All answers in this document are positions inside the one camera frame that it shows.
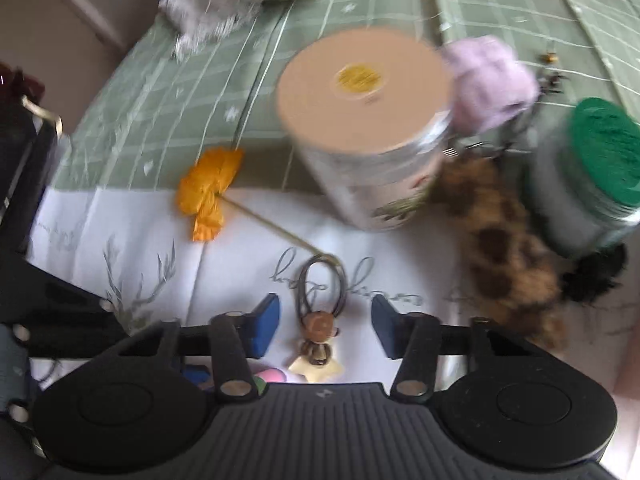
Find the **green lid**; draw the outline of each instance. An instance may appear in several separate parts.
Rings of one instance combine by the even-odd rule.
[[[574,152],[593,183],[626,206],[640,205],[640,129],[618,106],[598,97],[574,110]]]

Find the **lavender fabric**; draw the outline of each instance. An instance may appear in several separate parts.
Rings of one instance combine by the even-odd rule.
[[[538,97],[536,77],[494,36],[454,41],[442,55],[454,73],[452,125],[461,133],[500,126]]]

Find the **brown bead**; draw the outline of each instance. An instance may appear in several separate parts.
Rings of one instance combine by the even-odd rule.
[[[335,335],[334,315],[330,312],[310,312],[303,318],[302,324],[305,339],[314,343],[325,343]]]

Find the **grid pattern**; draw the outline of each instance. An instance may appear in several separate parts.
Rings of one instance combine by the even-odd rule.
[[[626,110],[640,120],[640,13],[637,0],[569,0],[616,84]]]
[[[127,56],[71,137],[53,186],[175,189],[200,153],[240,146],[235,186],[319,192],[277,118],[274,90],[289,60],[344,28],[386,25],[439,43],[435,0],[293,0],[177,64],[159,20]]]
[[[281,128],[274,89],[298,51],[345,28],[391,26],[435,44],[493,34],[513,46],[533,70],[554,40],[560,70],[570,79],[565,94],[545,106],[538,130],[553,130],[578,100],[588,96],[622,101],[633,112],[639,103],[635,83],[604,64],[608,59],[622,60],[621,66],[640,62],[640,52],[633,57],[635,47],[628,46],[640,42],[620,34],[640,30],[631,22],[637,15],[634,5],[624,2],[626,7],[620,1],[623,10],[612,7],[615,20],[609,21],[599,17],[609,10],[598,6],[594,25],[592,15],[586,15],[589,0],[277,2],[265,5],[253,23],[183,64],[170,58],[175,37],[158,21],[83,118],[54,186],[175,189],[202,150],[222,144],[241,146],[246,152],[235,186],[318,192]],[[623,21],[622,12],[629,21]],[[600,30],[602,38],[594,34]],[[614,36],[622,38],[616,47],[623,50],[615,57],[603,54],[613,50],[615,41],[599,40]],[[536,138],[527,142],[535,143]]]
[[[449,24],[443,32],[445,43],[491,34],[510,44],[520,60],[535,71],[542,68],[540,56],[551,44],[558,53],[558,69],[569,77],[563,83],[564,93],[547,100],[529,137],[521,139],[517,148],[535,146],[540,134],[556,130],[585,97],[622,103],[620,89],[586,28],[584,16],[575,12],[576,5],[572,0],[442,0],[443,21]],[[482,140],[496,135],[483,134]]]

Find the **glass jar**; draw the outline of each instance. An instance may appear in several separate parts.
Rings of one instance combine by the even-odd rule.
[[[640,130],[616,105],[584,99],[540,144],[526,182],[525,202],[556,253],[616,244],[640,223]]]
[[[343,218],[397,227],[424,202],[443,159],[452,80],[428,44],[357,28],[312,44],[278,82],[278,112]]]

